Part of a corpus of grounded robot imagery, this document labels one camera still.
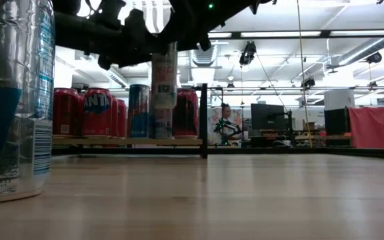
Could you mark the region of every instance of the computer monitor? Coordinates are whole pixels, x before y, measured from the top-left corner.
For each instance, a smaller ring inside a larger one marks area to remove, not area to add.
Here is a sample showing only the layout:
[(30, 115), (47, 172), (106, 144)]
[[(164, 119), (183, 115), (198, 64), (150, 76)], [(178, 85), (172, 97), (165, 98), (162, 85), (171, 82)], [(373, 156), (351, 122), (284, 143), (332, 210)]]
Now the computer monitor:
[(284, 106), (252, 103), (251, 125), (253, 129), (286, 130)]

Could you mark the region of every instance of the red curtain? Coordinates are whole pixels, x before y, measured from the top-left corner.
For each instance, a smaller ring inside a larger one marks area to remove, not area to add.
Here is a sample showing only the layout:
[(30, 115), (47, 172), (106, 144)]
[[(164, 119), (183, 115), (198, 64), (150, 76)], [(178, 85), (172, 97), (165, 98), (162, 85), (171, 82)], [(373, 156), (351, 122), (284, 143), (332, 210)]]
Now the red curtain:
[(353, 145), (384, 149), (384, 107), (350, 108)]

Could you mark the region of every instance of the poster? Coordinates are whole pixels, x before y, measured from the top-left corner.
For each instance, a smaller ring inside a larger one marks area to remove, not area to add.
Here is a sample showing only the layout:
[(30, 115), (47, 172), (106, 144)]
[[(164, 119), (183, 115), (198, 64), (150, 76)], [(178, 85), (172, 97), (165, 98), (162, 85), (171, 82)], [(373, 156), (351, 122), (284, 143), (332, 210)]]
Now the poster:
[(222, 118), (221, 107), (208, 109), (208, 144), (240, 145), (243, 111), (242, 109), (230, 109), (230, 107), (227, 107), (224, 113), (224, 118)]

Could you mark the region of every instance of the person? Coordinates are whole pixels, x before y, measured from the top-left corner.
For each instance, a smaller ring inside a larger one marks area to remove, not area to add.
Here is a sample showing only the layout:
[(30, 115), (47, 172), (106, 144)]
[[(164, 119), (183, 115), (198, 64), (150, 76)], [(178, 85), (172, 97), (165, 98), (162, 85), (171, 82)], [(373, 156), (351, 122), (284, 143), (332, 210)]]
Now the person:
[(238, 145), (238, 141), (241, 140), (241, 127), (229, 120), (231, 116), (231, 107), (229, 104), (221, 104), (222, 117), (216, 123), (214, 132), (220, 134), (221, 145)]

